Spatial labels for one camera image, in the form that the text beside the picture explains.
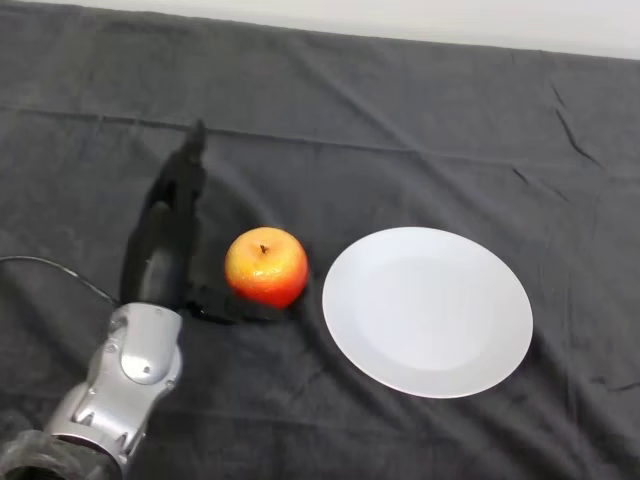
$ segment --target white plate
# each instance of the white plate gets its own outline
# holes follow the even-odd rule
[[[491,388],[520,364],[533,316],[498,257],[453,233],[407,227],[358,240],[332,265],[324,316],[367,375],[423,397]]]

